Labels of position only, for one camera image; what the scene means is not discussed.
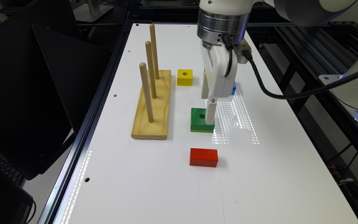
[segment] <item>black monitor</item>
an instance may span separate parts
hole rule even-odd
[[[68,0],[32,1],[0,24],[0,153],[27,180],[67,149],[108,63],[79,36]]]

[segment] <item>black keyboard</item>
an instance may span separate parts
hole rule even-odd
[[[23,181],[23,175],[2,155],[0,155],[0,171],[7,175],[17,185],[20,185]]]

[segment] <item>wooden peg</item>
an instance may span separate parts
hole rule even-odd
[[[151,39],[152,39],[154,76],[155,76],[155,79],[158,80],[160,78],[160,75],[158,74],[157,42],[155,40],[155,27],[154,27],[154,24],[150,24],[150,36],[151,36]]]
[[[153,109],[152,109],[152,99],[150,98],[150,89],[149,89],[149,81],[147,76],[147,67],[145,63],[140,63],[140,76],[142,77],[142,85],[143,85],[143,92],[144,92],[144,101],[146,104],[147,110],[147,118],[149,122],[152,123],[153,119]]]
[[[151,87],[151,90],[152,90],[152,98],[156,99],[157,92],[155,91],[152,43],[150,43],[150,41],[146,41],[146,54],[147,54],[147,65],[149,66],[150,87]]]

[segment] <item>yellow square block with hole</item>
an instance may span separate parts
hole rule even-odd
[[[193,71],[191,69],[178,69],[178,85],[193,85]]]

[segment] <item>blue block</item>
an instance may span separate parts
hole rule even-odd
[[[232,95],[234,95],[234,93],[236,92],[236,88],[236,82],[234,82],[233,91],[231,92]]]

